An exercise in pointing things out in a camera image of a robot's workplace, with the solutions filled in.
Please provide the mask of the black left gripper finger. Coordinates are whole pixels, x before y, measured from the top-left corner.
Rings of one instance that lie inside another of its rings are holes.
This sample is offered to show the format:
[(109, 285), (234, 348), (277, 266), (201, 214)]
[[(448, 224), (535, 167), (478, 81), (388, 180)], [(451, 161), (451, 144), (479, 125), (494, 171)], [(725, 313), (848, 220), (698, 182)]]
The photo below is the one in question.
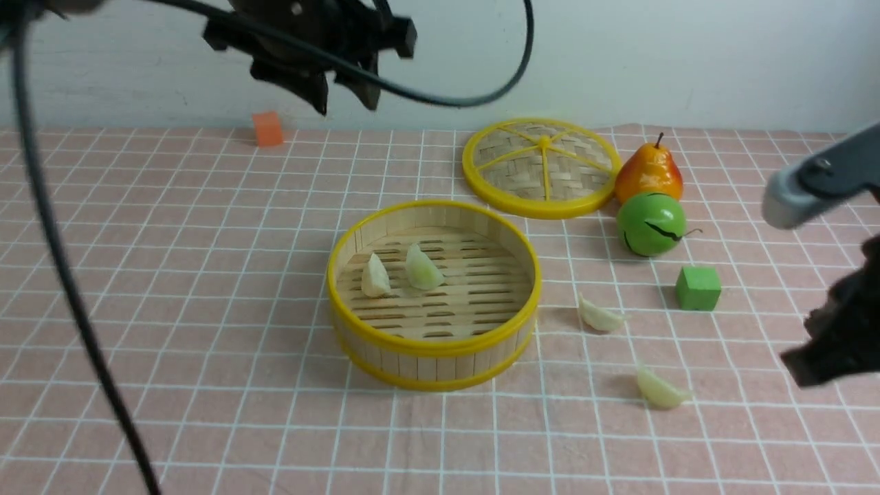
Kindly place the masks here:
[[(361, 69), (364, 69), (366, 72), (371, 73), (372, 75), (378, 75), (377, 58), (362, 58), (360, 60), (357, 60), (355, 62), (355, 65)], [(342, 72), (336, 73), (334, 82), (337, 85), (342, 85), (342, 87), (345, 87), (349, 89), (349, 91), (352, 91), (352, 94), (355, 94), (355, 97), (360, 100), (365, 109), (376, 111), (378, 100), (380, 100), (381, 96), (380, 87), (377, 87), (377, 85), (374, 85), (369, 81), (365, 81)]]
[(250, 75), (255, 80), (293, 93), (320, 115), (327, 115), (328, 84), (323, 71), (298, 70), (270, 65), (267, 62), (253, 62)]

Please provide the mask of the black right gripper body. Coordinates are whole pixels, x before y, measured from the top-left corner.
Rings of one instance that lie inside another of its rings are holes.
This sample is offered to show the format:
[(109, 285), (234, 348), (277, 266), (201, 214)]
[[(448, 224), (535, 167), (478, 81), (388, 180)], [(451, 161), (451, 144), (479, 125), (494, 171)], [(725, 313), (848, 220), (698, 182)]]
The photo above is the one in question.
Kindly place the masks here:
[(862, 244), (861, 269), (827, 291), (824, 306), (804, 319), (810, 338), (780, 354), (799, 388), (879, 371), (879, 238)]

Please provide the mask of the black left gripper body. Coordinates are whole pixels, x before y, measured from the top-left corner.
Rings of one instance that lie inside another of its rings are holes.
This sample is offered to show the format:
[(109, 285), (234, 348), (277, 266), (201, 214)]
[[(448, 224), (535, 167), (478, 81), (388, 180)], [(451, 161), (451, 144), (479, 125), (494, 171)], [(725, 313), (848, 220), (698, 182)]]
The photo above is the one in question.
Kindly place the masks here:
[[(386, 1), (232, 1), (232, 15), (276, 28), (362, 69), (377, 69), (378, 54), (392, 50), (399, 58), (415, 54), (417, 31), (412, 19), (396, 16)], [(256, 60), (295, 70), (329, 70), (300, 48), (210, 20), (202, 37), (216, 51), (235, 48)]]

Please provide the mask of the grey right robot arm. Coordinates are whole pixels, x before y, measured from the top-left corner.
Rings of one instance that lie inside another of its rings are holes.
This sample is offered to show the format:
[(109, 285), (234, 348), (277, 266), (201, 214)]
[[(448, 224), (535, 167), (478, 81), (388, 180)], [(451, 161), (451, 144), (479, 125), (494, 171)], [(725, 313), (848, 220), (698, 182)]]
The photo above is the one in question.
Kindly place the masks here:
[[(862, 193), (878, 197), (878, 188), (879, 125), (872, 123), (774, 173), (762, 216), (772, 228), (794, 230)], [(780, 354), (799, 388), (879, 370), (879, 239), (861, 250), (862, 266), (830, 286), (823, 306), (805, 317), (808, 341)]]

